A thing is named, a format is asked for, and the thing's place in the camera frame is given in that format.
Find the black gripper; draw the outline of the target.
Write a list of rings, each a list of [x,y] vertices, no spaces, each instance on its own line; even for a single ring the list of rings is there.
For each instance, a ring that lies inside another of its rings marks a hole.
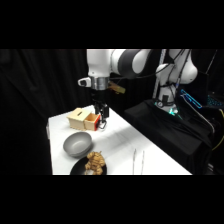
[[[103,123],[100,117],[98,121],[98,129],[105,129],[107,125],[107,119],[109,117],[109,107],[106,104],[106,92],[105,91],[94,91],[93,92],[93,102],[96,114],[101,114],[104,118]]]

